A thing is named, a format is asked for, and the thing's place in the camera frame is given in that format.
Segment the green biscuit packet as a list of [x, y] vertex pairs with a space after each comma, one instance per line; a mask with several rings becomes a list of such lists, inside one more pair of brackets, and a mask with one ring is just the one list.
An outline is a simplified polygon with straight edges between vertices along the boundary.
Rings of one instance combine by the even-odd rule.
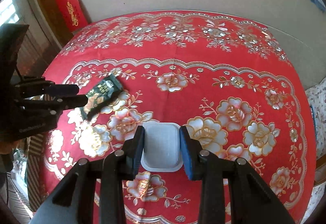
[[90, 121], [105, 106], [113, 103], [122, 91], [123, 86], [114, 74], [110, 73], [108, 77], [103, 78], [86, 94], [88, 102], [80, 107], [83, 120]]

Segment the white plastic cup container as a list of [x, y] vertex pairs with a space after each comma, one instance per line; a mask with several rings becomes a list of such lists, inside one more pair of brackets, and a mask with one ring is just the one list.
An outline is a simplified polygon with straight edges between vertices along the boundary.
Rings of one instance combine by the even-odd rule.
[[142, 167], [149, 172], [176, 172], [183, 166], [180, 125], [172, 122], [143, 123], [145, 129]]

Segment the striped white storage box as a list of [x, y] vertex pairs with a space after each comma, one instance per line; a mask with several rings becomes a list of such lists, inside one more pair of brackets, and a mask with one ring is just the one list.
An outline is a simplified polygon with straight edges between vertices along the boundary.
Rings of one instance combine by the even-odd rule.
[[43, 153], [44, 135], [37, 134], [29, 138], [28, 159], [27, 159], [27, 189], [29, 208], [32, 212], [36, 212], [42, 203], [42, 195], [40, 191], [40, 158]]

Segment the lower red hanging decoration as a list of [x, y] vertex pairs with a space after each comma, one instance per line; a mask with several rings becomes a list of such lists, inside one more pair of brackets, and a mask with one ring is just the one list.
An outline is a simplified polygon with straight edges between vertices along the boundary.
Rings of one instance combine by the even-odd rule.
[[56, 3], [70, 32], [80, 30], [88, 25], [79, 0], [56, 0]]

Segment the barred window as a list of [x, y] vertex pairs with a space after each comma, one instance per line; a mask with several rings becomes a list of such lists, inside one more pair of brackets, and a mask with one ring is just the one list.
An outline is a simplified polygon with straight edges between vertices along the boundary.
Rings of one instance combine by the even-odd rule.
[[0, 25], [15, 24], [20, 17], [15, 7], [15, 0], [1, 0], [0, 3]]

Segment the red floral tablecloth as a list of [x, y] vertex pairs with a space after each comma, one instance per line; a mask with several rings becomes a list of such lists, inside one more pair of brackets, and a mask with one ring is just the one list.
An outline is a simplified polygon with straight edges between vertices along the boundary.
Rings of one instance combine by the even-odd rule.
[[267, 27], [192, 11], [156, 11], [83, 28], [44, 73], [82, 94], [109, 75], [123, 85], [92, 121], [102, 100], [65, 111], [44, 140], [43, 198], [81, 158], [120, 149], [139, 125], [172, 122], [220, 158], [245, 158], [295, 223], [310, 200], [316, 163], [311, 110], [294, 66]]

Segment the floral cushioned chair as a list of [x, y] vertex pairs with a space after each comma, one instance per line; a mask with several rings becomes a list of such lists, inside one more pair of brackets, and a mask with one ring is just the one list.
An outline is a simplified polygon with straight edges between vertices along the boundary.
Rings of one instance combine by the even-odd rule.
[[316, 169], [314, 187], [304, 219], [308, 218], [320, 202], [325, 191], [325, 78], [306, 90], [308, 102], [313, 110], [316, 134]]

